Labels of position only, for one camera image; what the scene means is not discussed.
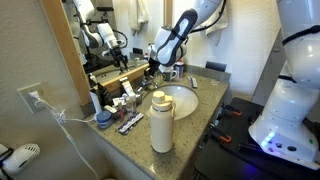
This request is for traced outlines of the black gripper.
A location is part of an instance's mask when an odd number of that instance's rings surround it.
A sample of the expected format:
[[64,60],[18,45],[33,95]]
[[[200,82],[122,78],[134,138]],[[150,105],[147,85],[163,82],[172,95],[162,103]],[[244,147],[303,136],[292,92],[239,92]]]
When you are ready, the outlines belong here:
[[149,67],[146,69],[146,71],[149,74],[154,74],[158,70],[158,67],[160,65],[160,63],[157,60],[154,60],[153,58],[149,58],[148,64]]

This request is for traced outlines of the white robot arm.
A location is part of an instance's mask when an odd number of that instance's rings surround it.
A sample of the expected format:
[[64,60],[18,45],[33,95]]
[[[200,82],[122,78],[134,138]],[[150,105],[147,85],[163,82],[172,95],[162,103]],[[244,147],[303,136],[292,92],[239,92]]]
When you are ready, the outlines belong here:
[[[149,45],[153,69],[174,65],[186,51],[188,35],[206,28],[204,22],[226,0],[191,0],[192,6],[172,27],[159,28]],[[319,141],[303,124],[319,99],[320,0],[273,0],[279,17],[284,63],[271,94],[249,136],[268,155],[319,168]]]

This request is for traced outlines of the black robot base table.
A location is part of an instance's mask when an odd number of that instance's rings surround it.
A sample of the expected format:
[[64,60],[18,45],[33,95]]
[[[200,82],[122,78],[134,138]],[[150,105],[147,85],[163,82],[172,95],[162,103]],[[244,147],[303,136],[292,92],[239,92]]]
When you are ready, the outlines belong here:
[[233,98],[231,105],[242,115],[223,109],[218,123],[231,141],[223,142],[207,130],[207,142],[194,165],[197,180],[320,180],[319,170],[268,155],[251,139],[248,127],[262,112],[262,105],[240,98]]

